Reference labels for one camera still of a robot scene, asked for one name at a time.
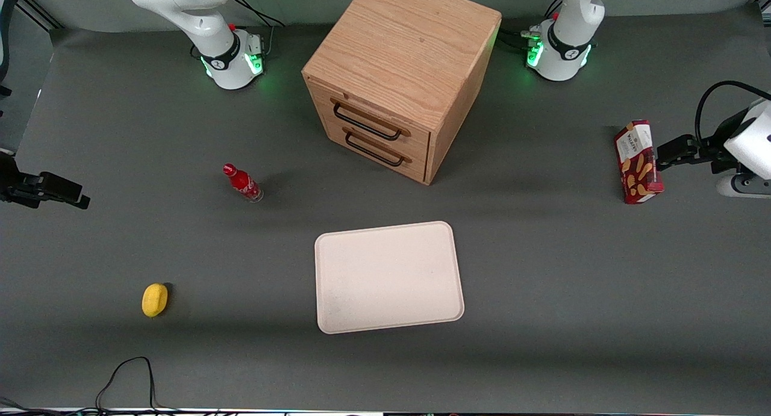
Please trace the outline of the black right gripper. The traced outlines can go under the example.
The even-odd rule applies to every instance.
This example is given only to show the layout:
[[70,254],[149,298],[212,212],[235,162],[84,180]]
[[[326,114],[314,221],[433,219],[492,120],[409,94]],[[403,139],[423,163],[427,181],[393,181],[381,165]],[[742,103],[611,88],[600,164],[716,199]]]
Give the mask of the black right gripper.
[[1,153],[1,201],[8,203],[40,203],[55,201],[80,210],[87,210],[90,197],[83,194],[83,186],[53,173],[40,173],[38,199],[28,191],[27,175],[17,169],[13,156]]

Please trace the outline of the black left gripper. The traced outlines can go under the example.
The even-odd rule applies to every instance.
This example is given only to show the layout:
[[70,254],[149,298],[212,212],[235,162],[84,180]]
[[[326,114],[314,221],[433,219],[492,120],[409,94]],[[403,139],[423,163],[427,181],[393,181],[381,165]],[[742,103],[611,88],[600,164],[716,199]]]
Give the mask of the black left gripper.
[[702,157],[713,163],[736,163],[747,166],[748,141],[752,118],[748,117],[749,108],[745,108],[719,123],[716,130],[701,140],[696,136],[682,134],[672,139],[656,150],[657,167],[673,167],[682,164],[700,164]]

